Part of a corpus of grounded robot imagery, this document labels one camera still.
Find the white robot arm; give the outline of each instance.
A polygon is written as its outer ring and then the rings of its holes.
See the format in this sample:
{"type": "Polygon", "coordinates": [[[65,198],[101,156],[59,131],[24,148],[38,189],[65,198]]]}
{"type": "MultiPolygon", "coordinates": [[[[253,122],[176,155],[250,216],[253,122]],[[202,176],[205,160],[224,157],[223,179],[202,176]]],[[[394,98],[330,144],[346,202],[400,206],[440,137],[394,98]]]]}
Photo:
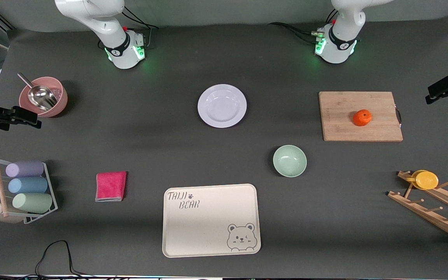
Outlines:
{"type": "Polygon", "coordinates": [[[118,68],[132,68],[145,58],[143,35],[124,31],[113,17],[124,10],[124,0],[55,0],[55,5],[64,16],[93,30],[118,68]]]}
{"type": "Polygon", "coordinates": [[[362,9],[383,5],[393,0],[331,0],[333,7],[338,10],[336,23],[318,28],[325,32],[325,38],[320,39],[315,53],[330,63],[342,63],[354,52],[356,37],[359,35],[366,14],[362,9]]]}

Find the bear face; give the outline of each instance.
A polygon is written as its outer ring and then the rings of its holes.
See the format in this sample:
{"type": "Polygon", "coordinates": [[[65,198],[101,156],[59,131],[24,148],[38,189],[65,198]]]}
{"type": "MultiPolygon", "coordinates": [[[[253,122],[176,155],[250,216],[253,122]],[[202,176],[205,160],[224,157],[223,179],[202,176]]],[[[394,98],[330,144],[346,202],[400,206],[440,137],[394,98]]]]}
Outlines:
{"type": "Polygon", "coordinates": [[[227,239],[227,246],[233,250],[254,250],[257,246],[257,238],[254,234],[255,226],[248,223],[244,227],[237,227],[231,224],[227,227],[229,231],[229,238],[227,239]]]}

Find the dark gray tabletop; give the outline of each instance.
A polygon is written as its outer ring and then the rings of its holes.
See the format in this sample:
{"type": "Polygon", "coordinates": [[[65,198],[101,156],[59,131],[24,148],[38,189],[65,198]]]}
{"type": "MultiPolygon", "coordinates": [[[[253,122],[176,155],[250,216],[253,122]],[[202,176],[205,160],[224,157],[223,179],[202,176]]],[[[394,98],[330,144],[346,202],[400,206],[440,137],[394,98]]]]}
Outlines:
{"type": "MultiPolygon", "coordinates": [[[[448,75],[448,18],[368,23],[360,35],[352,57],[330,65],[279,26],[164,28],[145,61],[120,70],[92,32],[16,34],[0,105],[18,104],[19,71],[58,78],[70,101],[40,130],[0,131],[0,158],[46,161],[60,201],[30,225],[0,223],[0,273],[31,273],[49,243],[66,239],[75,268],[96,275],[448,279],[448,234],[385,196],[405,188],[398,170],[448,180],[448,98],[425,104],[427,87],[448,75]],[[229,129],[197,113],[201,93],[220,83],[249,105],[229,129]],[[392,91],[404,141],[324,142],[320,91],[392,91]],[[300,177],[272,168],[286,144],[307,155],[300,177]],[[96,174],[119,170],[129,172],[124,201],[95,202],[96,174]],[[262,249],[164,257],[164,191],[235,183],[257,188],[262,249]]],[[[68,273],[63,247],[41,272],[68,273]]]]}

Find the pink towel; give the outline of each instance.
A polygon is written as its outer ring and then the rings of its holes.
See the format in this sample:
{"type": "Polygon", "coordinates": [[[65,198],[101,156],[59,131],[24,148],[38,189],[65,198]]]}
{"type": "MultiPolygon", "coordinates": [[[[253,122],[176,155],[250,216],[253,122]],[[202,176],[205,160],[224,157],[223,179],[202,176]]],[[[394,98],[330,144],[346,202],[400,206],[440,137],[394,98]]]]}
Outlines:
{"type": "Polygon", "coordinates": [[[96,175],[96,202],[122,201],[126,188],[126,171],[96,175]]]}

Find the metal scoop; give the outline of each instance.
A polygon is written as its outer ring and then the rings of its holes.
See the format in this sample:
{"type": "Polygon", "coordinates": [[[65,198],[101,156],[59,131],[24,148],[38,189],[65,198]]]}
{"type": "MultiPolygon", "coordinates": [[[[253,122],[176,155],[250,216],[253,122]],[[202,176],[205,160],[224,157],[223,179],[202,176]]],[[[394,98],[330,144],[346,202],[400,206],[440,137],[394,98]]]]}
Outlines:
{"type": "Polygon", "coordinates": [[[35,86],[22,73],[18,73],[17,75],[26,85],[28,85],[28,87],[30,87],[27,96],[29,97],[29,101],[32,104],[34,104],[39,109],[44,110],[45,112],[56,105],[58,101],[53,92],[51,92],[48,87],[40,85],[35,86]]]}

